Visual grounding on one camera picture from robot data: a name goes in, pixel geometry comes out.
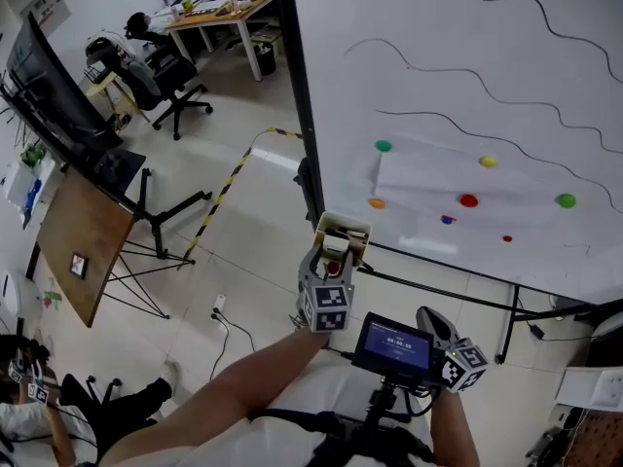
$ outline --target white shoe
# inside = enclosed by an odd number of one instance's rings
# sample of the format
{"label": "white shoe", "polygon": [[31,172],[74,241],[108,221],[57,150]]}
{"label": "white shoe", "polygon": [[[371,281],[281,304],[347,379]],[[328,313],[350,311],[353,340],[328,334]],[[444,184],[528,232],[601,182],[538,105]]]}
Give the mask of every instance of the white shoe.
{"label": "white shoe", "polygon": [[163,364],[163,370],[160,374],[160,378],[164,380],[171,388],[171,396],[175,395],[175,389],[177,388],[177,367],[173,362],[165,361]]}

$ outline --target whiteboard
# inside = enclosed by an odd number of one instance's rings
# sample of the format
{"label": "whiteboard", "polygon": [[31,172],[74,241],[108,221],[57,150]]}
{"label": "whiteboard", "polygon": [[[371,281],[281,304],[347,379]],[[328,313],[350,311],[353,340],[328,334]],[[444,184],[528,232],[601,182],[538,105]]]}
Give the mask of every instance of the whiteboard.
{"label": "whiteboard", "polygon": [[327,210],[445,265],[623,298],[623,0],[295,1]]}

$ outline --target whiteboard frame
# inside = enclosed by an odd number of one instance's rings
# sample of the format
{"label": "whiteboard frame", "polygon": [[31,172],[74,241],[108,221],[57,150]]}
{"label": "whiteboard frame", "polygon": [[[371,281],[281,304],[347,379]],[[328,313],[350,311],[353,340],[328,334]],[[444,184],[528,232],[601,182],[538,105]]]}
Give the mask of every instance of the whiteboard frame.
{"label": "whiteboard frame", "polygon": [[[285,46],[285,54],[288,61],[288,67],[290,70],[290,79],[292,83],[292,89],[294,90],[294,97],[296,100],[297,111],[299,115],[299,122],[301,124],[301,130],[303,134],[303,142],[305,146],[306,157],[302,160],[301,166],[299,167],[299,176],[297,182],[301,185],[303,189],[303,194],[305,197],[306,205],[309,211],[309,219],[311,220],[311,224],[316,227],[320,215],[325,210],[324,205],[324,197],[322,193],[322,178],[320,174],[320,165],[318,160],[318,152],[315,140],[315,130],[313,124],[313,112],[312,112],[312,100],[310,97],[307,69],[305,65],[305,56],[303,50],[303,42],[301,40],[301,29],[299,26],[298,20],[298,10],[296,6],[296,0],[275,0],[279,7],[279,19],[281,23],[281,32],[283,36],[283,42]],[[510,338],[512,336],[512,329],[515,322],[522,322],[527,320],[539,320],[544,318],[554,318],[556,316],[571,316],[580,313],[590,314],[596,312],[598,310],[603,310],[606,307],[616,307],[619,309],[623,309],[623,300],[613,300],[609,303],[605,303],[602,305],[593,305],[590,303],[586,303],[581,300],[569,298],[567,296],[561,297],[566,300],[570,300],[572,302],[577,302],[576,305],[572,307],[567,307],[563,309],[550,309],[546,311],[541,311],[536,313],[535,315],[526,315],[519,314],[519,310],[517,308],[517,299],[519,294],[519,288],[528,289],[530,291],[539,292],[547,295],[558,296],[558,294],[553,292],[544,291],[541,289],[536,289],[527,285],[510,282],[506,279],[495,277],[492,275],[487,275],[485,273],[481,273],[480,271],[474,271],[470,269],[465,269],[462,267],[457,267],[454,265],[449,265],[437,260],[432,260],[430,258],[426,258],[425,256],[419,256],[407,251],[403,251],[400,249],[395,249],[389,246],[385,246],[383,244],[379,244],[376,242],[370,242],[370,245],[382,248],[387,251],[391,251],[396,254],[408,256],[417,260],[426,261],[429,263],[433,263],[436,265],[440,265],[449,269],[455,269],[459,271],[463,271],[469,274],[478,275],[484,278],[488,278],[490,280],[502,282],[509,287],[513,287],[514,296],[512,306],[509,305],[500,305],[500,304],[492,304],[490,302],[485,302],[484,300],[478,300],[476,298],[467,299],[465,296],[457,295],[456,293],[441,291],[432,286],[424,286],[422,284],[416,284],[414,282],[410,282],[398,277],[392,277],[391,275],[386,274],[377,274],[375,276],[379,276],[385,280],[390,280],[394,282],[403,283],[406,285],[411,285],[412,287],[416,287],[419,289],[425,290],[434,290],[440,294],[445,296],[449,296],[452,298],[464,299],[466,301],[472,303],[478,303],[481,305],[495,305],[495,307],[500,307],[502,309],[507,309],[510,311],[510,318],[508,321],[507,332],[504,337],[504,346],[501,354],[498,354],[495,357],[495,360],[498,364],[504,362],[504,358],[506,356],[506,352],[508,349],[508,345],[510,343]],[[370,271],[366,271],[365,269],[361,269],[360,271],[364,273],[371,273]]]}

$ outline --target black pants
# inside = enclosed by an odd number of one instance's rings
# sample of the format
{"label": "black pants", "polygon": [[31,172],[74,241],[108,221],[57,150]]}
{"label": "black pants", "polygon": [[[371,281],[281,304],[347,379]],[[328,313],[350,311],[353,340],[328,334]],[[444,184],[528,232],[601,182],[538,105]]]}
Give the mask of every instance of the black pants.
{"label": "black pants", "polygon": [[161,378],[142,391],[112,400],[104,405],[94,402],[87,390],[68,374],[60,387],[60,404],[80,409],[97,439],[97,459],[119,440],[155,423],[148,420],[171,397],[170,386]]}

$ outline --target computer monitor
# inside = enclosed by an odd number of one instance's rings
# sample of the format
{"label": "computer monitor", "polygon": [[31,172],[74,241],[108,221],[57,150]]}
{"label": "computer monitor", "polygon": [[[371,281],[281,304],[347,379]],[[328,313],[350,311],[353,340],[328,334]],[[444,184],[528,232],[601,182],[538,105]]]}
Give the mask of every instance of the computer monitor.
{"label": "computer monitor", "polygon": [[16,94],[65,145],[96,152],[121,145],[122,139],[69,76],[33,15],[19,32],[7,69]]}

